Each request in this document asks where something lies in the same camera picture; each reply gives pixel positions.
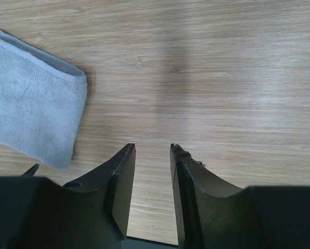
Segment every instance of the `folded towel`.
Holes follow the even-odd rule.
[[[0,30],[0,143],[66,170],[87,95],[83,71]]]

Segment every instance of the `light brown wood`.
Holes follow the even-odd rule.
[[[62,184],[136,144],[130,236],[177,243],[170,143],[224,179],[310,184],[310,0],[0,0],[0,28],[84,70]],[[0,175],[36,160],[0,145]]]

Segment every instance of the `wood grain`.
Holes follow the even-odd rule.
[[[0,0],[0,28],[84,70],[62,184],[136,144],[128,234],[177,243],[170,143],[224,179],[310,184],[310,0]],[[0,145],[0,175],[36,160]]]

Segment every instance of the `light blue cloth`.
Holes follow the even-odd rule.
[[[86,101],[83,71],[0,30],[0,143],[66,170]]]

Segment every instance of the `towel fold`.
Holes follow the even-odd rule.
[[[0,143],[66,170],[86,101],[83,71],[0,30]]]

